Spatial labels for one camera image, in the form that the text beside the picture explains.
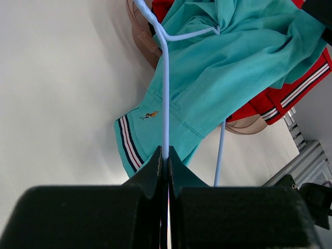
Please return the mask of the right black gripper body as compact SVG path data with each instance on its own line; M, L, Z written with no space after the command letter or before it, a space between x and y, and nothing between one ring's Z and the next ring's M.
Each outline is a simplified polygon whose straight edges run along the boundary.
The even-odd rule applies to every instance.
M325 26L322 39L331 44L332 0L306 0L301 9Z

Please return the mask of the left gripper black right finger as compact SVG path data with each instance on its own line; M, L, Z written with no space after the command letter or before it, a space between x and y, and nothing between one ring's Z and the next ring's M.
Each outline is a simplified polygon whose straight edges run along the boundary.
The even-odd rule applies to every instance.
M298 192L276 187L211 187L169 149L173 248L321 248Z

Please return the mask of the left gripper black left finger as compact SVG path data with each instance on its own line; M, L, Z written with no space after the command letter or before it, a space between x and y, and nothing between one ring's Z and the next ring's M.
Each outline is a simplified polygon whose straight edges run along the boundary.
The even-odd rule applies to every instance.
M163 248L161 147L121 185L36 186L16 206L1 248Z

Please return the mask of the red trousers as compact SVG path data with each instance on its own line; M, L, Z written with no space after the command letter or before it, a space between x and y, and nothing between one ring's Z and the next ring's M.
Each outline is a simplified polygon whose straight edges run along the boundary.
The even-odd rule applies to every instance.
M300 1L156 1L170 35L172 115L198 132L260 115L272 124L330 72L324 27Z

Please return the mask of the pale blue wire hanger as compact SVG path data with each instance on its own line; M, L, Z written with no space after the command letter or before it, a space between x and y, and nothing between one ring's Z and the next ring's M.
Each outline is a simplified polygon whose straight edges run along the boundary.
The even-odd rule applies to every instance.
M144 1L134 1L137 8L142 15L153 25L156 35L161 43L163 52L162 65L163 65L163 137L162 137L162 158L165 165L165 172L169 172L170 162L170 62L169 62L169 49L167 42L176 42L180 40L189 39L192 37L200 36L208 32L213 32L216 35L220 34L220 27L209 27L196 32L186 33L183 35L169 35L164 27L158 22L156 16L147 7Z

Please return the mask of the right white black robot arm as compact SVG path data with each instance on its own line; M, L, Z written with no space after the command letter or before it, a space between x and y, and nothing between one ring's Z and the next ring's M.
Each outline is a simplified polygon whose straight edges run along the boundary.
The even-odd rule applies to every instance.
M326 29L322 38L331 45L331 1L305 1L302 9L316 18ZM294 103L295 96L305 92L307 86L320 78L327 71L331 71L331 63L325 63L317 72L309 76L299 90L295 90L281 103L282 107ZM300 145L300 154L282 168L263 186L285 186L297 191L304 199L314 223L324 229L330 230L329 216L331 216L331 168L323 148L318 140L305 142L296 123L288 126L296 145ZM325 176L320 182L318 176Z

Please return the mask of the translucent brown plastic basin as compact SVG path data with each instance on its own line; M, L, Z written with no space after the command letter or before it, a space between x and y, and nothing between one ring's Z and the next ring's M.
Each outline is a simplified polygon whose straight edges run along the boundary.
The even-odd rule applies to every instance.
M155 69L162 52L153 39L149 23L137 8L134 1L126 0L126 9L132 24L133 40L148 63ZM260 115L253 115L238 121L226 123L225 129L233 134L253 135L261 132L267 126Z

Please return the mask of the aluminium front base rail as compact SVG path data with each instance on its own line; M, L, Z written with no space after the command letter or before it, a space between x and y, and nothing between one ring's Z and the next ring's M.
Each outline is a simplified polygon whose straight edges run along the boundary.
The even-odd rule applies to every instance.
M295 113L295 109L291 108L283 119L299 150L299 155L279 170L263 186L281 185L299 190L305 183L315 183L331 187L331 165L327 156L318 140L305 140L294 120Z

